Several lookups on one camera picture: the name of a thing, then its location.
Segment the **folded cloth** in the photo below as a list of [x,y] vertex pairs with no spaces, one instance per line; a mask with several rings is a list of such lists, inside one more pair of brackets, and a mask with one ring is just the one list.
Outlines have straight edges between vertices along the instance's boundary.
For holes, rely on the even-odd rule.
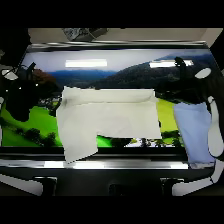
[[93,90],[65,87],[56,111],[68,163],[98,151],[97,135],[161,139],[153,90]]
[[183,138],[189,163],[211,163],[215,159],[208,150],[208,130],[211,114],[205,103],[174,106],[174,116]]

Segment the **green field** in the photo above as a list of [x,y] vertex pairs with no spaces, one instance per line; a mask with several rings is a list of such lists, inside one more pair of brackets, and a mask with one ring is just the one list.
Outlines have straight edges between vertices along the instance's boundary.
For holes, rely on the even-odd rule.
[[[176,122],[173,116],[173,103],[160,99],[157,103],[157,110],[159,120],[161,122],[161,132],[178,130]],[[41,107],[33,107],[30,111],[30,119],[26,122],[20,122],[15,120],[10,113],[5,109],[5,105],[1,110],[1,117],[3,117],[10,125],[16,128],[22,128],[24,131],[31,128],[40,130],[40,134],[46,137],[49,133],[56,133],[56,145],[62,146],[62,143],[58,136],[57,121],[55,117],[49,115],[47,109]],[[164,139],[167,144],[172,143],[172,138]],[[98,147],[111,147],[110,140],[101,136],[97,137]],[[13,130],[7,127],[3,128],[2,146],[37,146],[37,144],[26,140],[23,136],[20,136],[13,132]]]

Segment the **garment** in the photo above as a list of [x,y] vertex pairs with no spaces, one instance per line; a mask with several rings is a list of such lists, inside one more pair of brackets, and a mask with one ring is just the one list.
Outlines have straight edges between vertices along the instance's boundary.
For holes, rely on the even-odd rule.
[[66,161],[96,153],[97,135],[161,139],[154,91],[65,87],[56,111]]
[[208,130],[211,114],[205,103],[174,106],[174,116],[183,138],[189,163],[211,163],[215,159],[208,150]]

